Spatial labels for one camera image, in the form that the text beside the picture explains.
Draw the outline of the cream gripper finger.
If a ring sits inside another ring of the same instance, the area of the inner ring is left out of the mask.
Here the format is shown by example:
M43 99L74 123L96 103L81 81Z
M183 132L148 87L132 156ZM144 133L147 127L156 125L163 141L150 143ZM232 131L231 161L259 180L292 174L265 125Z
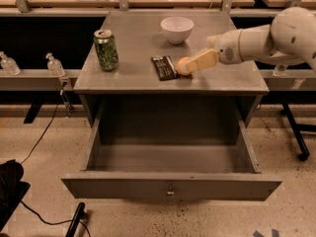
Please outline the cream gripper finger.
M218 52L213 48L206 48L195 54L188 61L185 62L186 69L193 73L198 70L210 68L219 62Z
M206 38L210 48L219 49L221 35L209 36Z

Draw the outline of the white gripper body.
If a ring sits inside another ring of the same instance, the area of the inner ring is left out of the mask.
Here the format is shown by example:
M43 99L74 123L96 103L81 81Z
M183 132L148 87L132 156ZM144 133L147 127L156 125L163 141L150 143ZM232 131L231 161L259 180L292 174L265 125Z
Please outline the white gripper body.
M221 63L239 64L242 62L239 45L241 33L241 30L229 31L220 35L215 41L214 47L218 51Z

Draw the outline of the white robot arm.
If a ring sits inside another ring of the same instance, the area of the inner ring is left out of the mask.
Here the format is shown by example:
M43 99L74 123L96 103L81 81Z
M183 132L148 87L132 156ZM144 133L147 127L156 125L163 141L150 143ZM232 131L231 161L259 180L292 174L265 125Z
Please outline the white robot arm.
M250 60L276 66L307 63L316 70L316 16L304 8L287 8L270 25L210 36L207 42L208 48L179 62L181 71L191 74L217 63Z

